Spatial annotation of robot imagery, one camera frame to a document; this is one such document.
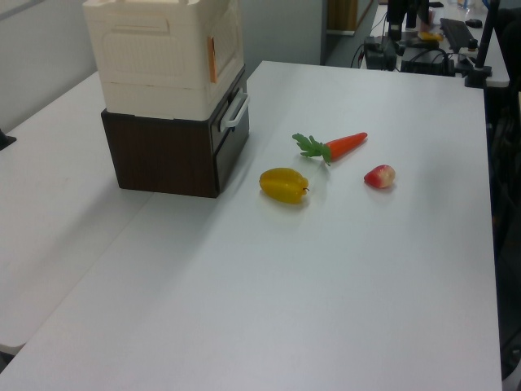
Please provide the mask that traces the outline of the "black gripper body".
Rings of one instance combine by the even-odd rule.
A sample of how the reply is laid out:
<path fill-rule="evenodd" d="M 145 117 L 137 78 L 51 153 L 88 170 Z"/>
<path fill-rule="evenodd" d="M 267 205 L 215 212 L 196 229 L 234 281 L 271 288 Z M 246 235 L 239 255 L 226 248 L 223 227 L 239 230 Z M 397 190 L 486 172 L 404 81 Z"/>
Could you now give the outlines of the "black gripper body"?
<path fill-rule="evenodd" d="M 407 0 L 389 0 L 387 2 L 387 22 L 391 26 L 402 26 L 407 12 Z"/>

